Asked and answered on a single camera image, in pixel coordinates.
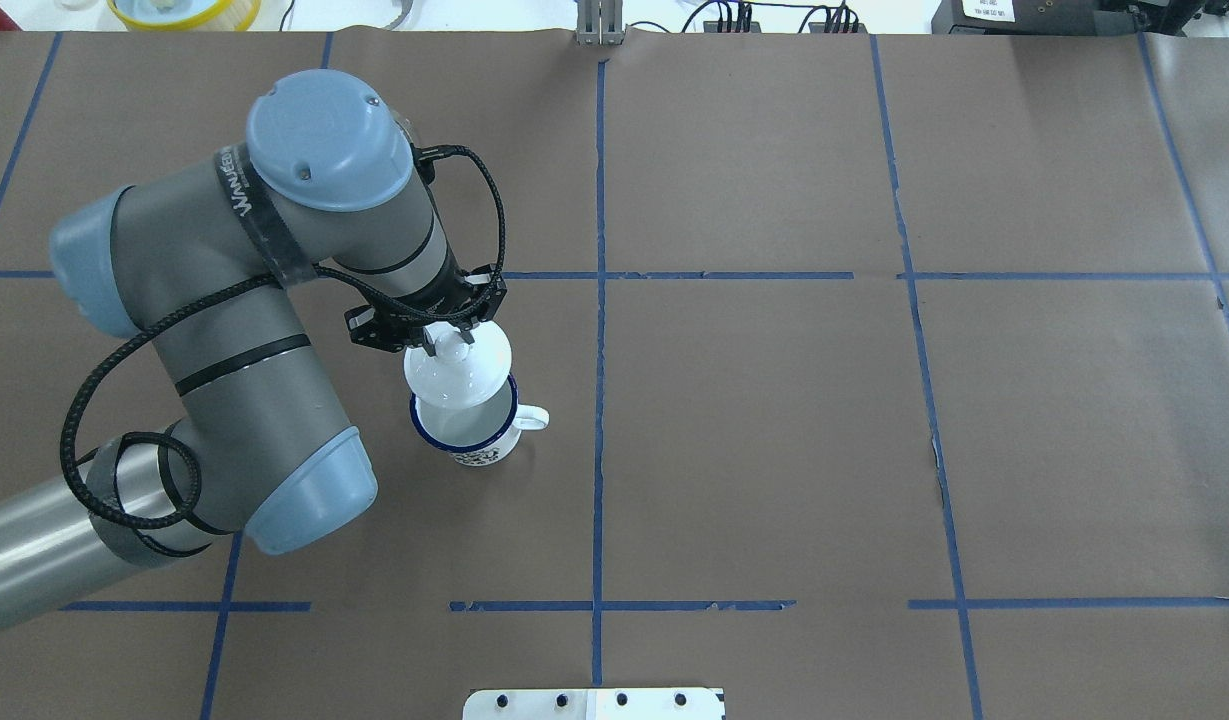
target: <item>cup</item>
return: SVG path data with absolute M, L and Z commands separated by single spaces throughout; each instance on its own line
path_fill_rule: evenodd
M 409 419 L 428 445 L 449 452 L 458 464 L 494 464 L 512 452 L 524 430 L 547 428 L 551 415 L 542 407 L 521 405 L 517 380 L 508 375 L 489 401 L 450 410 L 409 396 Z

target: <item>white bracket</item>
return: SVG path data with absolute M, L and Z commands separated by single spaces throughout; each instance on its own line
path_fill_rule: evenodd
M 724 720 L 715 688 L 579 688 L 477 691 L 463 720 Z
M 578 0 L 579 45 L 623 45 L 623 0 Z

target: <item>yellow container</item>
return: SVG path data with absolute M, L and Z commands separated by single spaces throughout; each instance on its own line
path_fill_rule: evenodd
M 261 0 L 107 0 L 108 9 L 134 31 L 243 31 L 254 22 Z

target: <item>mug handle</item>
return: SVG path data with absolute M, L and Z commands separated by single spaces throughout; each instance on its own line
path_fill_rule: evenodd
M 547 423 L 551 423 L 551 414 L 537 405 L 517 405 L 517 419 L 512 420 L 517 430 L 541 430 Z

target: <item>yellow bowl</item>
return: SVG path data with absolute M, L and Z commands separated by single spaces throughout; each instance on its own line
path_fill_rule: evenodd
M 154 22 L 147 12 L 146 0 L 107 0 L 108 9 L 133 31 L 245 31 L 254 22 L 262 0 L 189 0 L 190 14 L 175 14 L 165 22 Z

